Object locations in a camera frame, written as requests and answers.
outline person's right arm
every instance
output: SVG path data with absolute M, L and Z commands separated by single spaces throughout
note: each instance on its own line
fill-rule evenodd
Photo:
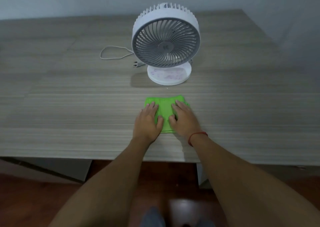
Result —
M 180 101 L 170 116 L 172 128 L 186 140 L 201 127 Z M 320 226 L 320 212 L 289 186 L 228 152 L 209 137 L 190 139 L 226 214 L 229 226 Z

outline white desk fan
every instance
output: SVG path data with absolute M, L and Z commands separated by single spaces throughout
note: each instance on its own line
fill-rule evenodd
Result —
M 197 19 L 187 8 L 161 3 L 143 11 L 134 23 L 132 50 L 146 65 L 149 78 L 177 85 L 191 74 L 190 60 L 199 50 Z

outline hand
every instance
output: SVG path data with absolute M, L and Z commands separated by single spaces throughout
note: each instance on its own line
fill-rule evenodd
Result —
M 171 127 L 181 136 L 184 136 L 186 140 L 195 133 L 202 132 L 199 122 L 191 111 L 190 107 L 185 103 L 176 100 L 177 105 L 172 104 L 172 108 L 178 114 L 178 120 L 174 115 L 169 116 L 169 122 Z
M 154 116 L 159 108 L 159 105 L 146 104 L 146 107 L 140 111 L 134 122 L 133 138 L 146 139 L 148 143 L 152 143 L 157 139 L 163 127 L 163 118 L 158 116 L 158 123 L 154 123 Z

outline person's left arm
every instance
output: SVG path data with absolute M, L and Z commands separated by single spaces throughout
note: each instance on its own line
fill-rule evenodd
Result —
M 162 130 L 162 117 L 154 123 L 157 110 L 153 102 L 140 111 L 128 147 L 66 202 L 49 227 L 127 226 L 142 159 Z

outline wooden table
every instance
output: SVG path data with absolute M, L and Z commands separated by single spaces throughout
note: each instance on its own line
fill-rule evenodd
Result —
M 203 129 L 257 164 L 320 165 L 319 89 L 242 11 L 195 14 L 201 46 L 191 77 L 153 83 L 130 48 L 135 16 L 0 22 L 0 156 L 114 159 L 146 97 L 183 95 Z M 109 50 L 104 56 L 124 54 Z M 199 162 L 174 134 L 147 161 Z

